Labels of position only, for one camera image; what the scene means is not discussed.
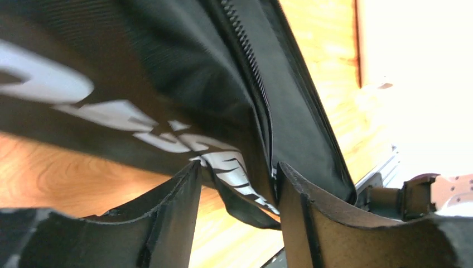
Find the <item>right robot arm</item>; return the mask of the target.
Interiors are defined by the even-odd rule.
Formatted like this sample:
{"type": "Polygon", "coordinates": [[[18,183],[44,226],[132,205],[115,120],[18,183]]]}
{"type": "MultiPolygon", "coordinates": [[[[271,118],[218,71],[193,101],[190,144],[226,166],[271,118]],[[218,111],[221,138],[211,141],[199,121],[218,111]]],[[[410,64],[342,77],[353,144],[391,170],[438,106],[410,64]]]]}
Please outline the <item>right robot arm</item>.
{"type": "Polygon", "coordinates": [[[411,221],[454,205],[472,202],[472,175],[421,174],[398,188],[380,184],[376,173],[358,195],[356,206],[382,217],[411,221]]]}

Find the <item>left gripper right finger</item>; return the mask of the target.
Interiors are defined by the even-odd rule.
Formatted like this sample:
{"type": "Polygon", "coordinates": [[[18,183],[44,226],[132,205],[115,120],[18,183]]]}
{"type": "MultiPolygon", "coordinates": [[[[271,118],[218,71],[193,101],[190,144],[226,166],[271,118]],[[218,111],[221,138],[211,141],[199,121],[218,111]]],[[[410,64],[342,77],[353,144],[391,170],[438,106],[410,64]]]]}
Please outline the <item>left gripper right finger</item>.
{"type": "Polygon", "coordinates": [[[400,222],[372,214],[277,168],[288,267],[471,267],[472,218],[400,222]]]}

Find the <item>black racket bag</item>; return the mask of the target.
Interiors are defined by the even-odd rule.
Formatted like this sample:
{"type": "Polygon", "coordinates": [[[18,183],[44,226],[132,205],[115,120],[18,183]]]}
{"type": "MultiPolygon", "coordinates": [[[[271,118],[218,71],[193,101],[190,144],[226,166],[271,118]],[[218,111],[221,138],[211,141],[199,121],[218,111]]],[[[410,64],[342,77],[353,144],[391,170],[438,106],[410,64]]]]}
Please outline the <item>black racket bag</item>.
{"type": "Polygon", "coordinates": [[[278,1],[2,1],[1,130],[173,175],[279,229],[276,167],[355,186],[278,1]]]}

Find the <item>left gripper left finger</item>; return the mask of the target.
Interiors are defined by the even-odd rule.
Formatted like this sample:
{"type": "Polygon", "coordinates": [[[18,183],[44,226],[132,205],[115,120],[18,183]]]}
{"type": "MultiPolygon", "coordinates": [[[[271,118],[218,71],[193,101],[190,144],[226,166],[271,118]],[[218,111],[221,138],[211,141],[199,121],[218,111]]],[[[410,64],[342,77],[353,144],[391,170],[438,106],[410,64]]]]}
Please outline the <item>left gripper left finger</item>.
{"type": "Polygon", "coordinates": [[[102,216],[1,210],[2,267],[188,267],[201,193],[193,161],[102,216]]]}

